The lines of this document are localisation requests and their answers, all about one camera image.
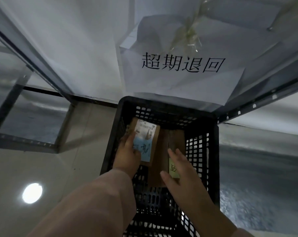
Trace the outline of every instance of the black plastic crate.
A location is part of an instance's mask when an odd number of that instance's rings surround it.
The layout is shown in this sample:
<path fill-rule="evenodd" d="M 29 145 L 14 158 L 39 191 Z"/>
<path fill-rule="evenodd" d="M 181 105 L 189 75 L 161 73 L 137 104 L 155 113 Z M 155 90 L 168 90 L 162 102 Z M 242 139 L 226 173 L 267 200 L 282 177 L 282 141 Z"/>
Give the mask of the black plastic crate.
<path fill-rule="evenodd" d="M 198 172 L 212 201 L 219 206 L 219 140 L 217 118 L 205 111 L 157 101 L 124 97 L 119 101 L 101 174 L 114 162 L 120 138 L 133 117 L 162 129 L 184 130 L 186 156 Z M 125 236 L 199 236 L 167 188 L 148 188 L 148 167 L 140 166 L 132 179 L 137 213 Z"/>

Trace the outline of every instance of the pink sleeve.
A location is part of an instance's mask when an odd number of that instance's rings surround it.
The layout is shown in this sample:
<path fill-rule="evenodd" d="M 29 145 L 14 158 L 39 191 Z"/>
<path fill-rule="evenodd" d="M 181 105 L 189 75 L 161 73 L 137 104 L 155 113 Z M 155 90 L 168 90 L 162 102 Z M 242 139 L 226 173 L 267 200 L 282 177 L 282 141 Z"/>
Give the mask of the pink sleeve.
<path fill-rule="evenodd" d="M 121 237 L 135 214 L 130 177 L 111 170 L 63 199 L 28 237 Z"/>
<path fill-rule="evenodd" d="M 254 236 L 249 232 L 245 231 L 244 229 L 237 229 L 236 232 L 234 232 L 231 237 L 254 237 Z"/>

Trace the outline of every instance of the tile floor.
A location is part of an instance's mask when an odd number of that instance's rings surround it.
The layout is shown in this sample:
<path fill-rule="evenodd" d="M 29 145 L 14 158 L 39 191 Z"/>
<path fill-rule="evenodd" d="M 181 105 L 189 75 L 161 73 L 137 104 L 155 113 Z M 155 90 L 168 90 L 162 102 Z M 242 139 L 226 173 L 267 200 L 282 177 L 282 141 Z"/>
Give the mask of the tile floor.
<path fill-rule="evenodd" d="M 99 176 L 115 112 L 114 108 L 80 103 L 57 155 L 0 149 L 0 236 L 25 236 L 69 192 Z M 21 194 L 30 183 L 40 183 L 43 194 L 28 205 Z"/>

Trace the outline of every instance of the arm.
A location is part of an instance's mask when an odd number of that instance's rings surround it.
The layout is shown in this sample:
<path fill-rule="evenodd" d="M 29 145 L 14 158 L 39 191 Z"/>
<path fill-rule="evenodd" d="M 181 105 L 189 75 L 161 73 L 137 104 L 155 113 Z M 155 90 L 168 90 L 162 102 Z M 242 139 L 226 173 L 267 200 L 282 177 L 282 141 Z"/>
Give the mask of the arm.
<path fill-rule="evenodd" d="M 176 165 L 180 181 L 176 183 L 165 171 L 160 173 L 161 178 L 197 232 L 202 237 L 251 237 L 252 235 L 248 232 L 237 230 L 237 227 L 213 204 L 202 181 L 187 158 L 178 149 L 175 153 L 169 149 L 168 153 Z"/>
<path fill-rule="evenodd" d="M 136 213 L 131 179 L 141 157 L 133 138 L 122 138 L 113 170 L 73 191 L 28 237 L 122 236 Z"/>

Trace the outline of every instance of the person's left hand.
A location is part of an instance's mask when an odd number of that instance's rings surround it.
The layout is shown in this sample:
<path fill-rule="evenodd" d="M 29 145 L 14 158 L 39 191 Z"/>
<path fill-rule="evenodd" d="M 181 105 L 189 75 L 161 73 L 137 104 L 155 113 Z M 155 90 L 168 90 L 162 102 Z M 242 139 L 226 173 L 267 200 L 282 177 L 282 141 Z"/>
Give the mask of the person's left hand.
<path fill-rule="evenodd" d="M 116 152 L 113 169 L 124 171 L 132 179 L 136 174 L 140 161 L 141 153 L 133 149 L 133 140 L 136 133 L 124 135 L 120 139 L 119 147 Z"/>

